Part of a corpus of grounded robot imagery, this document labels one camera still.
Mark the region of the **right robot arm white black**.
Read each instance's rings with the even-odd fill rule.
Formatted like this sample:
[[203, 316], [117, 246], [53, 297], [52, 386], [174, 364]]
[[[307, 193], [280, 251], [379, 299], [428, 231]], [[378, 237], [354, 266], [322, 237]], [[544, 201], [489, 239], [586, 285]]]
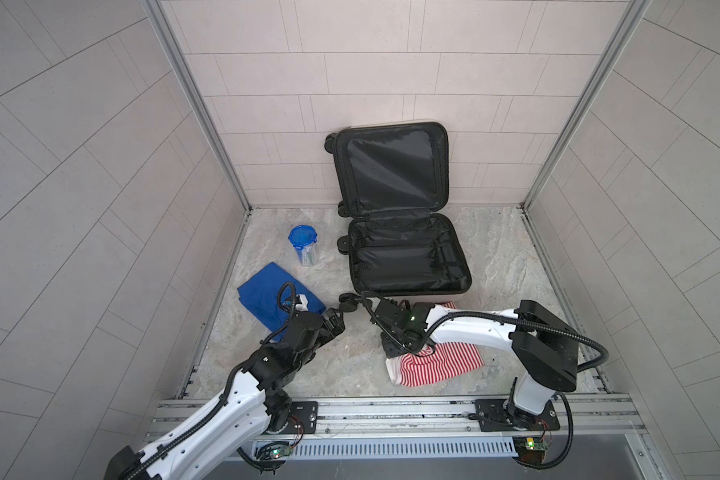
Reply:
[[515, 310], [481, 312], [433, 303], [409, 307], [382, 299], [369, 310], [371, 321], [393, 345], [409, 353], [426, 346], [466, 343], [514, 354], [524, 373], [514, 380], [509, 398], [488, 421], [509, 430], [537, 430], [557, 393], [577, 388], [576, 332], [535, 301]]

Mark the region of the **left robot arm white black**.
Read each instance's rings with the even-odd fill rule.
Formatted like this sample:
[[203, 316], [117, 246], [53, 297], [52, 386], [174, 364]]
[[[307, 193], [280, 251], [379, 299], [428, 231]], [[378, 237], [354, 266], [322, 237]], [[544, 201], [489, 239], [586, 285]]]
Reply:
[[233, 451], [287, 423], [292, 399], [284, 387], [345, 330], [343, 313], [296, 310], [279, 342], [261, 344], [230, 372], [224, 388], [184, 422], [136, 452], [126, 446], [106, 479], [202, 479]]

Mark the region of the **red white striped garment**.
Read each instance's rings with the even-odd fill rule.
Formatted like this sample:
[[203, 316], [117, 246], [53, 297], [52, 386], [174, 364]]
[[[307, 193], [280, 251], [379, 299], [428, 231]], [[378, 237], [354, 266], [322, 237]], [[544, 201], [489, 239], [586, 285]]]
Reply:
[[422, 352], [404, 351], [400, 357], [385, 360], [393, 384], [419, 387], [435, 384], [480, 369], [485, 363], [478, 349], [466, 343], [441, 343]]

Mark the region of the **clear jar with blue lid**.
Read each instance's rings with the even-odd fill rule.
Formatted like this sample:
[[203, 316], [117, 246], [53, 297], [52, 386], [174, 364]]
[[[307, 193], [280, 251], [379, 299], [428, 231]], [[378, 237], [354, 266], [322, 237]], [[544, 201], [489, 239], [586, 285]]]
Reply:
[[314, 266], [317, 264], [318, 234], [312, 226], [298, 225], [294, 227], [288, 235], [288, 240], [302, 266]]

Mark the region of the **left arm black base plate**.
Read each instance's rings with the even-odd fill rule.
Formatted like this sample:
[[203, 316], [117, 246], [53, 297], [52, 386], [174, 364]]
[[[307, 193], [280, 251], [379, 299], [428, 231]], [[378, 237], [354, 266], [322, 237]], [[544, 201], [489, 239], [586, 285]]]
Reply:
[[319, 403], [317, 401], [294, 401], [291, 404], [285, 424], [266, 430], [267, 435], [314, 434], [316, 431]]

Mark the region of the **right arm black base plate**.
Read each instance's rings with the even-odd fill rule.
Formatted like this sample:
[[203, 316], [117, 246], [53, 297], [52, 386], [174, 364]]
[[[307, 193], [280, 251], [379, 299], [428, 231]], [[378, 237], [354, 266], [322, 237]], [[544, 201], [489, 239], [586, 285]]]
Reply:
[[558, 431], [560, 422], [552, 401], [548, 401], [540, 415], [522, 410], [511, 414], [505, 408], [507, 399], [477, 399], [475, 413], [470, 419], [479, 423], [482, 432], [543, 432]]

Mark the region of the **blue cloth garment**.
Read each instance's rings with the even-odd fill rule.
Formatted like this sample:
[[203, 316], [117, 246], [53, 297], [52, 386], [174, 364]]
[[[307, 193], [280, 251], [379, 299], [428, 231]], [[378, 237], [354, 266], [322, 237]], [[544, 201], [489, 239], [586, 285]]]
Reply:
[[238, 288], [242, 305], [270, 330], [261, 344], [279, 342], [285, 334], [291, 291], [282, 287], [288, 282], [295, 287], [296, 296], [303, 294], [308, 298], [309, 311], [322, 314], [326, 310], [325, 304], [302, 283], [274, 262], [269, 263]]

